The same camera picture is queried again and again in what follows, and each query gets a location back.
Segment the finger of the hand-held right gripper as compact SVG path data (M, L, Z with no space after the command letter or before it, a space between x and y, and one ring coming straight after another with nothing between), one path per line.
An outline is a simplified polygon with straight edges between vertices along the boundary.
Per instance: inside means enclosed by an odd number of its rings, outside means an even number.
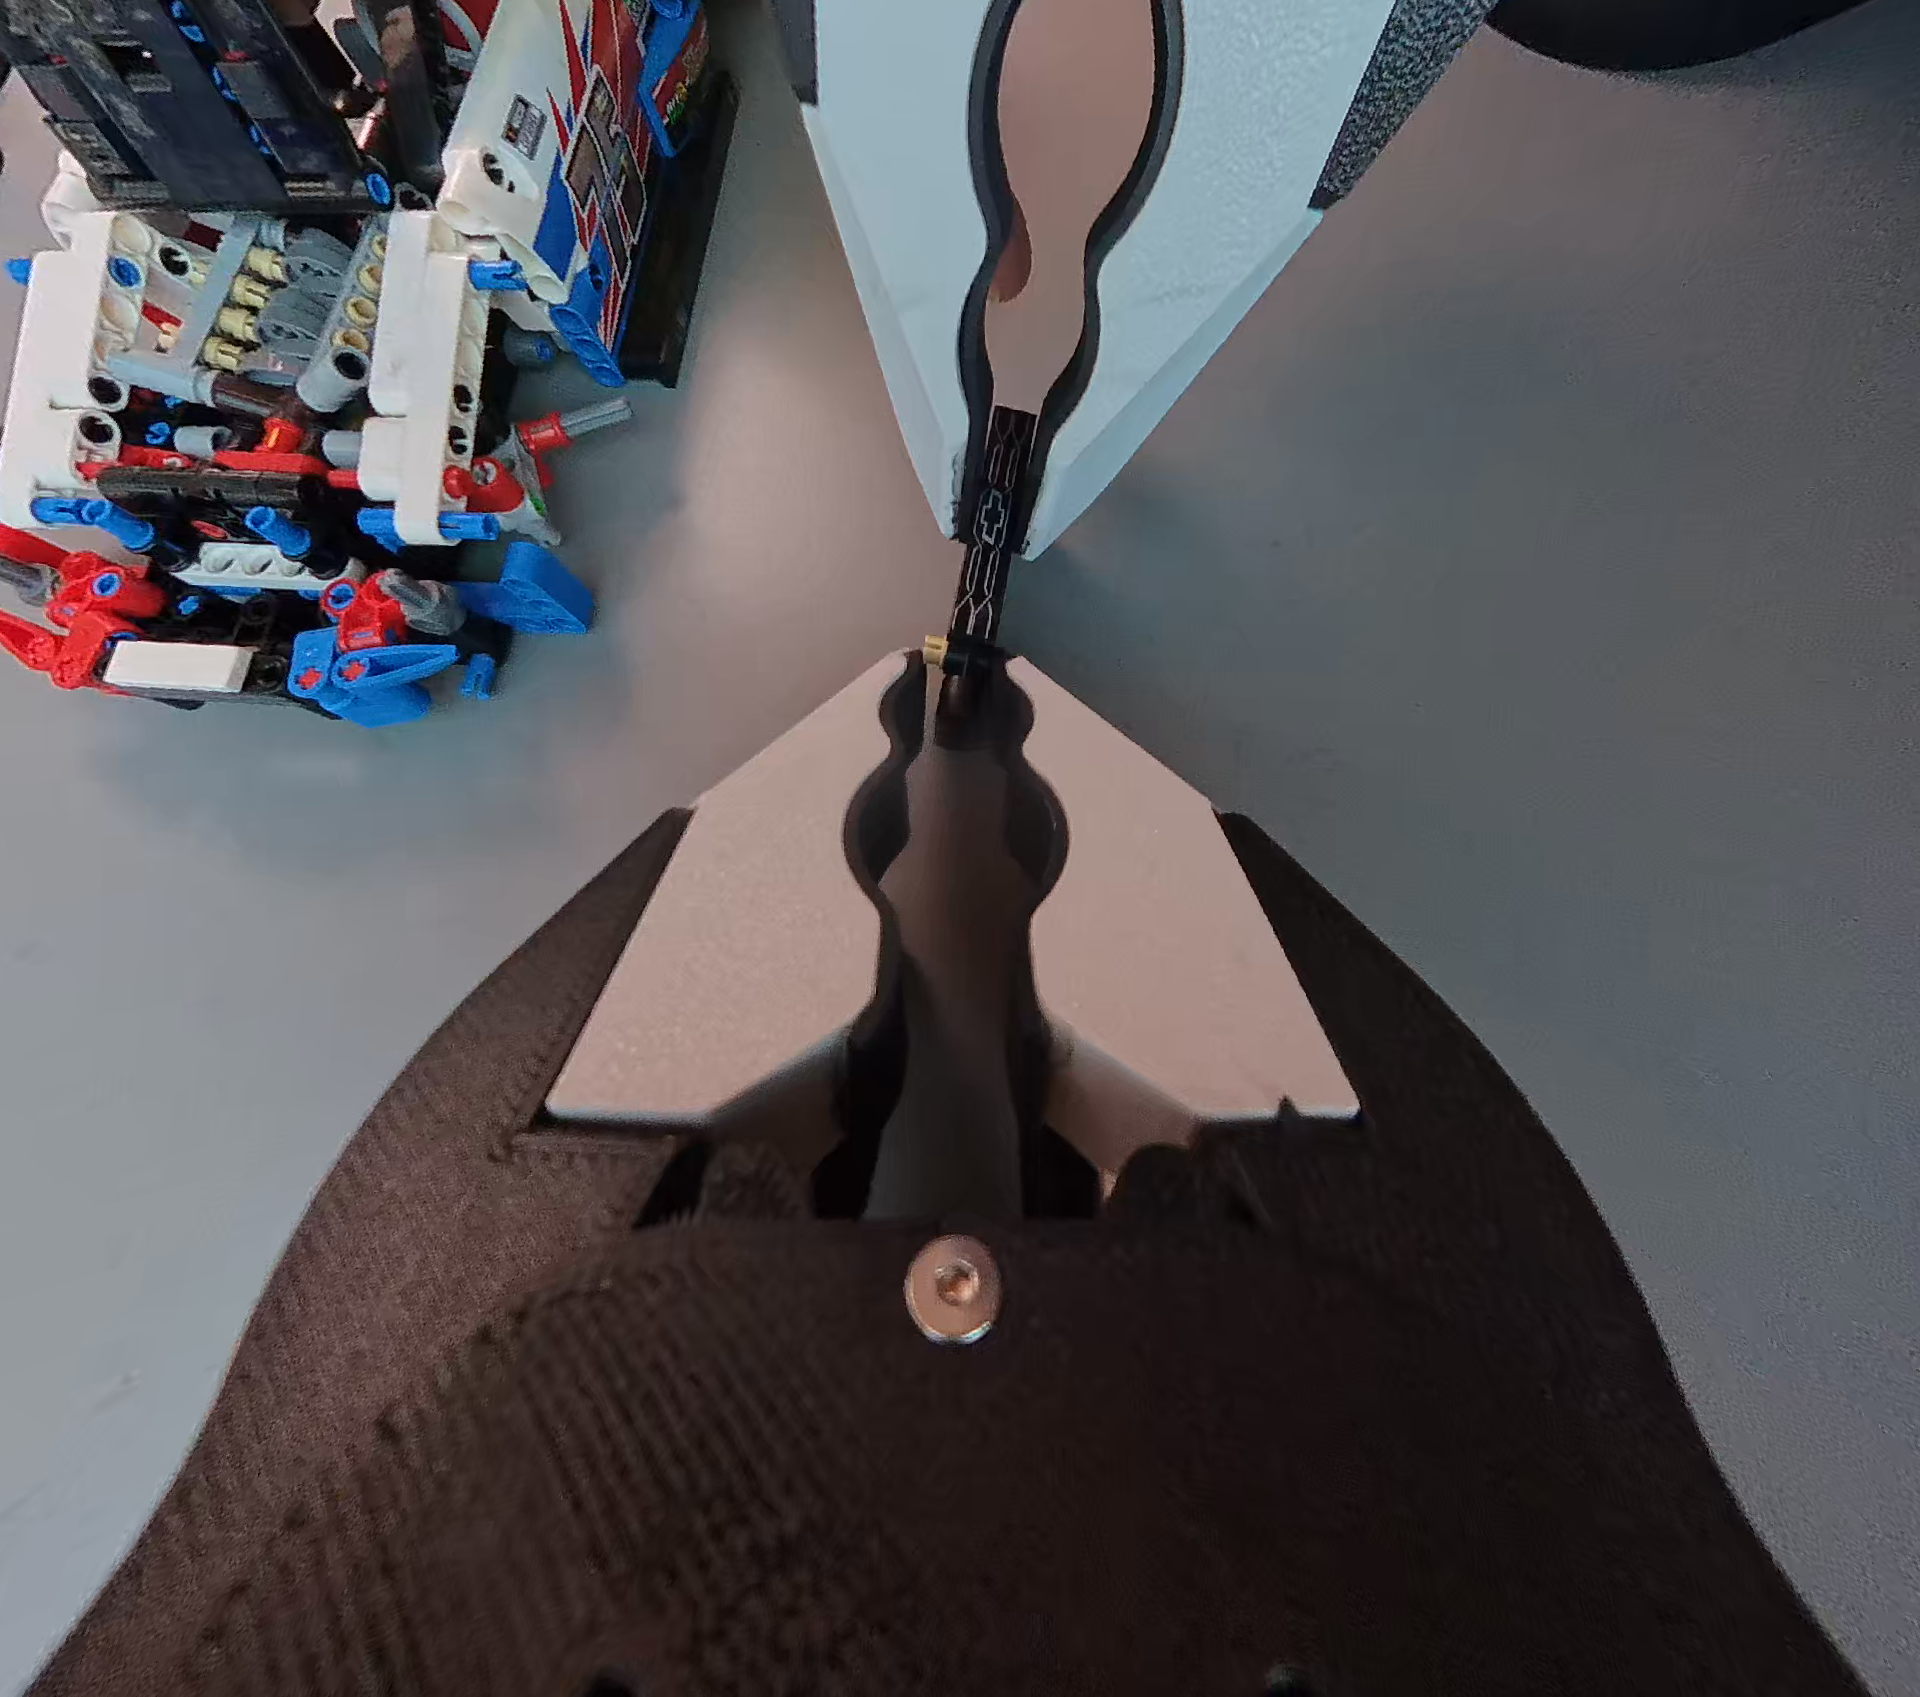
M1098 269L1091 373L1048 449L1026 557L1113 482L1311 233L1393 2L1179 0L1168 145Z
M814 0L802 120L934 521L956 533L970 437L958 340L988 251L970 152L971 72L994 0Z

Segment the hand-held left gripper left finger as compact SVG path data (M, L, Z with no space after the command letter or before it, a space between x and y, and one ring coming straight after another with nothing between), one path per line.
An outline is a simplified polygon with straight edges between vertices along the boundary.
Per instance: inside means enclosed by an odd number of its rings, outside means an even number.
M558 1128L774 1151L865 1213L905 1072L905 773L928 664L886 655L697 799L547 1087Z

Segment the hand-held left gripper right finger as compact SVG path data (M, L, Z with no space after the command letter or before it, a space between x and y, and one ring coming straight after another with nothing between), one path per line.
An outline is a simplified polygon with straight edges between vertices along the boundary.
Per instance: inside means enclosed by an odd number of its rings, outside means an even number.
M1145 1151L1352 1125L1359 1093L1208 797L1028 659L997 664L980 735L1019 1215L1091 1215Z

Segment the black printed tile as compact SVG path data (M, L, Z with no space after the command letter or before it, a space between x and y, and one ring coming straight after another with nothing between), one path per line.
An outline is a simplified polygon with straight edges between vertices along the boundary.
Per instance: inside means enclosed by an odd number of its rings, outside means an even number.
M1023 480L1037 423L1035 415L1005 405L995 405L988 416L971 495L960 514L963 529L958 541L963 559L948 623L948 646L963 657L949 659L951 666L970 662L971 653L995 646L1011 565L1023 542Z

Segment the toy brick race car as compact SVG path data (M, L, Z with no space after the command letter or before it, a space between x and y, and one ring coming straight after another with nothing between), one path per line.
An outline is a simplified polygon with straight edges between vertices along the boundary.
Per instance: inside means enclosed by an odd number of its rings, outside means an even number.
M701 0L2 0L60 167L3 653L360 728L576 635L556 462L671 387L738 90Z

